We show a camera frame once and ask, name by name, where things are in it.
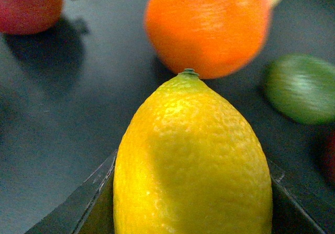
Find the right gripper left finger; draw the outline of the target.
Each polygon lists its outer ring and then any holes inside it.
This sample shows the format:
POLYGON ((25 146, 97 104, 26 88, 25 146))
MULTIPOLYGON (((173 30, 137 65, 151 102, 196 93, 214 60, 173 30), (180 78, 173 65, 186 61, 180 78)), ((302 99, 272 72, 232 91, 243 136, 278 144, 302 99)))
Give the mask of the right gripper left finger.
POLYGON ((62 204, 26 233, 114 233, 116 155, 114 150, 62 204))

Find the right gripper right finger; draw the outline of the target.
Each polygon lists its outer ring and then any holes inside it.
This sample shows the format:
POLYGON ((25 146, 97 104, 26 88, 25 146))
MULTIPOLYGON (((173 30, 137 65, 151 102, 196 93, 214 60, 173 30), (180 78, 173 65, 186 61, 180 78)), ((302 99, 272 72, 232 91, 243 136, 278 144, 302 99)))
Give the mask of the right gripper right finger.
POLYGON ((298 198, 297 185, 274 161, 267 161, 273 193, 272 233, 326 233, 298 198))

